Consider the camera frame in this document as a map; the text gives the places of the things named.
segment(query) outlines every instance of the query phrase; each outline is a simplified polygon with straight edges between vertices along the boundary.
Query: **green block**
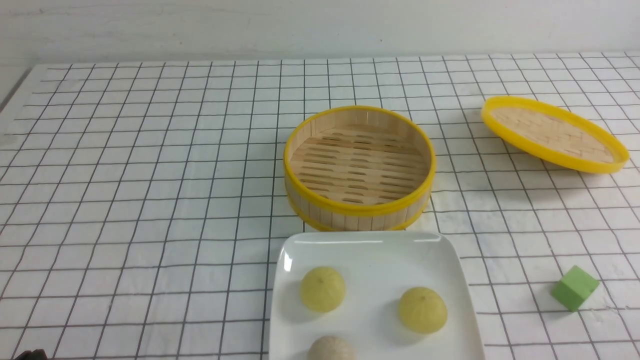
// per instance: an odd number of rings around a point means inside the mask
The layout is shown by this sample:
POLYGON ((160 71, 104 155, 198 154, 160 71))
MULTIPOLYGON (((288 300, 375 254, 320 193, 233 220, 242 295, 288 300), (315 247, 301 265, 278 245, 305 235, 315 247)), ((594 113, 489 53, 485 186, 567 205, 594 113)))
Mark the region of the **green block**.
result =
POLYGON ((577 311, 600 283, 578 266, 573 266, 551 290, 553 296, 569 311, 577 311))

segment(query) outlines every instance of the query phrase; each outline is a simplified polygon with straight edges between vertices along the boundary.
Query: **plate rim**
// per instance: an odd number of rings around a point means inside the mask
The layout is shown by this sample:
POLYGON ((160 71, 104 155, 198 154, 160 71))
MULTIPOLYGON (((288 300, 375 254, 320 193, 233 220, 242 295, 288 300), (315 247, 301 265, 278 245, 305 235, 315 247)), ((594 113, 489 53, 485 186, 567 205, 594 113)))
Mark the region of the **plate rim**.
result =
MULTIPOLYGON (((460 261, 460 256, 458 255, 458 251, 456 251, 456 247, 453 245, 453 243, 451 242, 451 240, 449 240, 446 235, 443 235, 441 233, 437 233, 437 232, 431 232, 431 231, 332 231, 332 232, 311 232, 311 233, 298 233, 298 234, 294 234, 290 237, 288 237, 282 244, 282 248, 280 249, 280 253, 278 254, 278 261, 276 263, 276 271, 274 274, 274 278, 273 278, 273 289, 272 289, 272 294, 276 293, 276 284, 278 282, 278 274, 281 272, 280 268, 282 266, 282 262, 284 261, 284 253, 285 253, 285 247, 287 245, 290 245, 290 243, 294 243, 298 238, 304 238, 306 236, 319 236, 319 234, 323 234, 323 235, 327 235, 329 237, 331 236, 336 236, 339 234, 357 234, 357 235, 362 235, 362 234, 386 234, 386 233, 402 233, 403 235, 414 235, 414 236, 419 236, 417 238, 413 238, 413 240, 420 240, 422 238, 422 236, 429 235, 429 236, 436 236, 438 239, 437 240, 433 240, 431 242, 442 242, 445 243, 447 246, 449 246, 451 248, 451 250, 453 251, 454 255, 456 256, 456 264, 457 267, 460 269, 461 273, 462 273, 462 277, 464 279, 464 283, 465 283, 465 296, 468 300, 468 302, 471 304, 471 309, 473 310, 473 319, 472 319, 472 323, 474 324, 473 328, 474 328, 474 332, 477 335, 478 339, 480 340, 480 345, 481 345, 481 355, 482 355, 482 360, 486 360, 486 352, 484 351, 484 339, 482 336, 482 332, 480 331, 480 324, 478 322, 478 318, 477 318, 477 311, 476 311, 476 307, 474 305, 473 302, 473 298, 471 297, 471 290, 469 287, 469 283, 467 281, 467 276, 465 275, 464 272, 464 268, 462 267, 462 263, 460 261)), ((410 238, 403 238, 400 241, 410 241, 410 238)), ((272 296, 272 301, 271 301, 271 310, 270 313, 273 314, 273 309, 275 307, 275 301, 273 301, 273 296, 272 296)), ((269 354, 271 353, 272 349, 273 349, 273 337, 271 336, 271 334, 273 334, 273 318, 269 317, 269 354)))

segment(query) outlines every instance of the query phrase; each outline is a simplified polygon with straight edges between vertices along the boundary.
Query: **foam block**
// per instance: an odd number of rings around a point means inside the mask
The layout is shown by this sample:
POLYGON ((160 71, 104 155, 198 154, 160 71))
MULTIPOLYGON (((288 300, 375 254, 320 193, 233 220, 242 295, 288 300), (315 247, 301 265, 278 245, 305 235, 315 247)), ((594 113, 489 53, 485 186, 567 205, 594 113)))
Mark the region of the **foam block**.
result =
POLYGON ((598 288, 600 283, 578 266, 573 266, 556 287, 551 290, 553 296, 569 311, 574 312, 598 288))

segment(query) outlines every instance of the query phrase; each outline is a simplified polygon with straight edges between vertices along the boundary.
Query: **white wall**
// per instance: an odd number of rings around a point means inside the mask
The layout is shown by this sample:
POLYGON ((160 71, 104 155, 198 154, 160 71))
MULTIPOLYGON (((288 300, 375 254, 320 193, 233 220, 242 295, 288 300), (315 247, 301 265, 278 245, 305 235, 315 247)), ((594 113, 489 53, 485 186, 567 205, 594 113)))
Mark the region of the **white wall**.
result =
POLYGON ((0 65, 622 49, 639 0, 0 0, 0 65))

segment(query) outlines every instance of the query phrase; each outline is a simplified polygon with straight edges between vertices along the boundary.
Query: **yellow rim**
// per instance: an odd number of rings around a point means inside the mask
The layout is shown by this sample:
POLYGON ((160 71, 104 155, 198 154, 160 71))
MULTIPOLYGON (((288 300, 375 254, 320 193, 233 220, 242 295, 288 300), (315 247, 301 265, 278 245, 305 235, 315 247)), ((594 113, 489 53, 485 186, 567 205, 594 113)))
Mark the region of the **yellow rim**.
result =
MULTIPOLYGON (((319 222, 315 221, 314 219, 308 217, 306 214, 304 214, 294 203, 293 201, 291 201, 291 198, 289 196, 287 196, 287 200, 289 201, 289 205, 291 205, 291 208, 293 209, 293 211, 296 213, 296 215, 298 215, 302 221, 306 222, 309 226, 313 227, 314 229, 318 230, 318 231, 344 231, 344 229, 334 229, 328 226, 324 226, 323 224, 320 224, 319 222)), ((424 211, 424 209, 427 208, 427 205, 429 204, 429 201, 427 201, 424 206, 420 209, 420 211, 418 211, 414 216, 412 216, 409 220, 403 222, 400 225, 391 227, 390 229, 385 229, 385 230, 389 230, 389 231, 393 231, 393 230, 405 230, 407 227, 409 227, 409 225, 413 224, 416 220, 418 220, 418 218, 420 218, 420 216, 422 215, 422 212, 424 211)))
MULTIPOLYGON (((296 129, 293 131, 293 133, 291 134, 291 136, 289 137, 289 139, 287 140, 287 145, 284 148, 284 172, 285 172, 285 176, 287 176, 289 178, 289 180, 291 180, 291 184, 293 185, 293 187, 295 188, 295 190, 305 199, 307 199, 310 203, 312 203, 313 205, 318 206, 319 208, 325 209, 325 210, 329 210, 335 213, 340 213, 343 215, 347 215, 347 216, 377 216, 377 215, 384 215, 384 214, 388 214, 388 213, 392 213, 395 212, 399 209, 403 209, 405 207, 407 207, 407 205, 412 204, 413 202, 415 202, 419 197, 423 196, 426 192, 429 191, 430 187, 431 187, 431 183, 433 182, 433 177, 435 175, 435 171, 436 171, 436 156, 435 153, 433 151, 433 146, 431 144, 431 142, 429 141, 429 138, 424 134, 424 132, 422 131, 422 129, 420 127, 418 127, 416 124, 414 124, 413 122, 411 122, 411 120, 405 118, 404 116, 400 115, 400 114, 396 114, 392 111, 388 111, 388 110, 384 110, 381 108, 374 108, 372 106, 343 106, 341 108, 335 108, 335 109, 330 109, 330 110, 326 110, 323 111, 321 113, 318 113, 312 117, 309 117, 307 120, 303 121, 302 124, 298 125, 296 127, 296 129), (312 122, 313 120, 317 119, 318 117, 327 115, 329 113, 333 113, 333 112, 337 112, 337 111, 345 111, 345 110, 370 110, 370 111, 379 111, 382 113, 386 113, 387 115, 391 115, 395 118, 397 118, 400 121, 403 121, 407 124, 409 124, 414 130, 416 130, 421 137, 425 140, 425 142, 427 143, 427 146, 429 148, 429 153, 430 153, 430 162, 431 162, 431 166, 429 167, 429 173, 427 174, 427 177, 425 178, 424 182, 422 184, 420 184, 420 186, 418 186, 418 188, 416 190, 414 190, 412 193, 410 193, 409 195, 398 199, 398 200, 394 200, 392 202, 388 202, 386 204, 380 204, 380 205, 354 205, 354 204, 345 204, 343 202, 337 202, 334 200, 329 200, 329 199, 325 199, 324 197, 314 193, 313 191, 309 190, 304 184, 302 184, 302 182, 300 182, 300 180, 298 180, 298 178, 293 174, 293 171, 291 170, 291 166, 289 164, 289 159, 287 157, 287 154, 289 153, 289 147, 291 146, 291 140, 293 138, 295 138, 296 134, 298 133, 298 131, 300 131, 300 129, 302 129, 305 125, 307 125, 309 122, 312 122)), ((307 219, 304 219, 306 222, 308 222, 310 225, 312 225, 313 220, 311 220, 311 222, 307 221, 307 219)))
POLYGON ((532 154, 533 156, 537 156, 562 167, 572 168, 583 172, 610 174, 620 170, 629 160, 629 153, 627 149, 612 134, 609 134, 601 127, 574 113, 545 104, 544 102, 515 96, 492 97, 484 104, 482 109, 482 118, 484 123, 504 141, 528 152, 529 154, 532 154), (599 161, 577 158, 575 156, 570 156, 565 153, 549 149, 548 147, 529 140, 528 138, 500 124, 492 115, 493 110, 507 106, 537 111, 548 116, 561 119, 575 127, 578 127, 604 144, 614 156, 614 162, 602 163, 599 161))

